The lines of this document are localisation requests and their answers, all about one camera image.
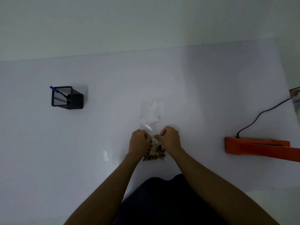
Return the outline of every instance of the blue pen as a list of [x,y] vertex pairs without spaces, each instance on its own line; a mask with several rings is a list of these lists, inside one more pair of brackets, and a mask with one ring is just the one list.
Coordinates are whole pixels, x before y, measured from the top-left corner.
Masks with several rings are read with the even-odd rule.
[[67,100],[69,100],[69,102],[71,102],[71,100],[68,99],[68,97],[67,97],[66,95],[64,95],[63,93],[61,93],[59,90],[57,90],[56,88],[54,88],[54,87],[52,87],[52,86],[50,86],[50,88],[51,88],[53,91],[55,91],[56,93],[61,94],[63,97],[65,97]]

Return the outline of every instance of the hand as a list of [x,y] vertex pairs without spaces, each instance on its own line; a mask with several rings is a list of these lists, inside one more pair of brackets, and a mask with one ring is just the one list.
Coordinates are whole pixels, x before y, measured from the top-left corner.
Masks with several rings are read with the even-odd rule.
[[159,140],[168,153],[181,149],[179,133],[176,129],[166,126],[160,135],[154,135],[154,138]]
[[142,159],[150,148],[150,142],[151,137],[145,130],[134,131],[129,142],[128,154]]

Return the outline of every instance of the clear plastic bag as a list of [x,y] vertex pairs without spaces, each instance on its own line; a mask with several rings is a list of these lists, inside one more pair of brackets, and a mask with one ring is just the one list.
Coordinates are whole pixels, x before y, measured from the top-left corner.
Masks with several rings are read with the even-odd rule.
[[159,122],[163,116],[162,101],[143,101],[140,111],[140,128],[146,130],[152,137],[148,152],[142,158],[142,161],[153,159],[166,159],[166,150],[161,143],[153,138],[155,134],[160,133]]

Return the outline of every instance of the white table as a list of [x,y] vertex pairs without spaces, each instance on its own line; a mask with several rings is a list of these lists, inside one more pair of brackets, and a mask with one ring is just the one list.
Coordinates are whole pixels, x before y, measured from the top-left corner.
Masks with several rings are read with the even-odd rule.
[[[143,100],[163,100],[161,127],[176,126],[191,156],[243,191],[300,185],[300,163],[224,150],[225,136],[289,95],[272,40],[2,62],[0,73],[3,220],[68,216],[124,158]],[[50,85],[73,86],[84,108],[52,107]],[[240,136],[300,147],[291,101]],[[178,173],[170,156],[140,162],[126,196]]]

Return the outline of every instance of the black mesh pen holder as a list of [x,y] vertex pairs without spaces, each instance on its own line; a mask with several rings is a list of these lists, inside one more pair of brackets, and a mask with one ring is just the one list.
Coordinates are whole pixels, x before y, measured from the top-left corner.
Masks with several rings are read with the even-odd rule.
[[60,93],[57,93],[56,91],[52,91],[52,99],[51,99],[52,106],[59,106],[61,108],[65,108],[68,110],[83,108],[83,94],[77,92],[71,86],[54,87],[54,88],[56,88],[66,97]]

